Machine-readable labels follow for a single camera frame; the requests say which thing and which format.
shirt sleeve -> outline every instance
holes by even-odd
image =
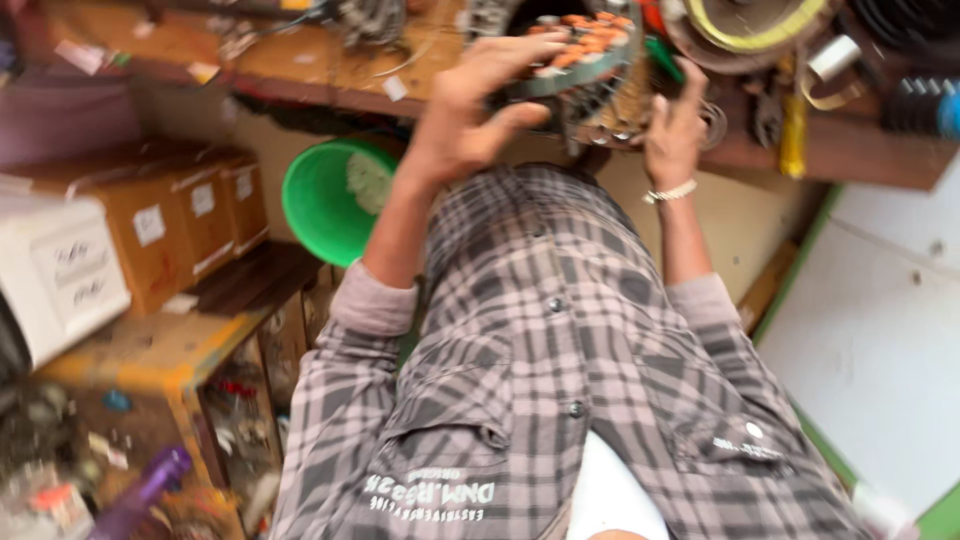
[[[352,507],[396,402],[398,340],[416,303],[416,288],[384,285],[359,261],[347,270],[317,350],[300,361],[272,539],[319,536]]]
[[[777,377],[760,361],[740,326],[727,287],[716,273],[670,285],[667,297],[697,334],[723,376],[753,414],[780,423],[803,437],[800,422]]]

green bucket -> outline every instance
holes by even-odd
[[[303,151],[287,168],[281,200],[294,235],[313,255],[349,266],[363,255],[376,216],[347,191],[347,160],[362,154],[393,176],[396,158],[356,138],[335,138]]]

silver bracelet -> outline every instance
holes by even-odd
[[[690,193],[693,193],[693,190],[697,188],[697,181],[692,178],[683,184],[669,189],[667,191],[647,191],[647,194],[643,196],[643,201],[652,205],[656,201],[673,201],[674,199],[683,199]]]

gray plaid shirt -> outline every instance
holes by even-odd
[[[664,288],[600,188],[497,168],[447,198],[429,308],[348,270],[302,360],[272,537],[562,538],[593,430],[677,538],[863,538],[716,275]]]

hand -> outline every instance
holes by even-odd
[[[520,130],[544,122],[550,110],[536,103],[510,105],[485,122],[484,98],[531,62],[555,56],[566,39],[564,33],[477,39],[456,66],[434,79],[430,102],[397,177],[439,191],[490,165]]]
[[[668,191],[692,178],[707,134],[707,122],[700,117],[707,76],[692,61],[676,60],[686,75],[680,99],[671,110],[666,98],[655,97],[650,129],[635,139],[643,141],[647,174],[655,191]]]

